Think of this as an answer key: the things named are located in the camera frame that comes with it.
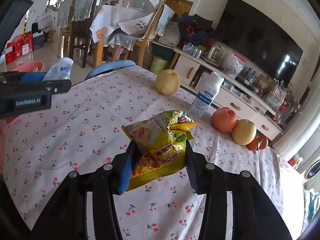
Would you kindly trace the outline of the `person's left hand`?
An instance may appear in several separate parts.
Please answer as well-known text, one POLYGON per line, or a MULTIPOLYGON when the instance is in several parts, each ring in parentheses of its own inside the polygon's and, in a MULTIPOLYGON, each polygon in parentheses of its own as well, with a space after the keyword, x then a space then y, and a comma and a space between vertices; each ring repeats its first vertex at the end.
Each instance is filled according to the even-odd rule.
POLYGON ((0 172, 3 172, 4 167, 4 150, 5 150, 5 139, 7 136, 7 122, 5 119, 1 120, 0 125, 0 172))

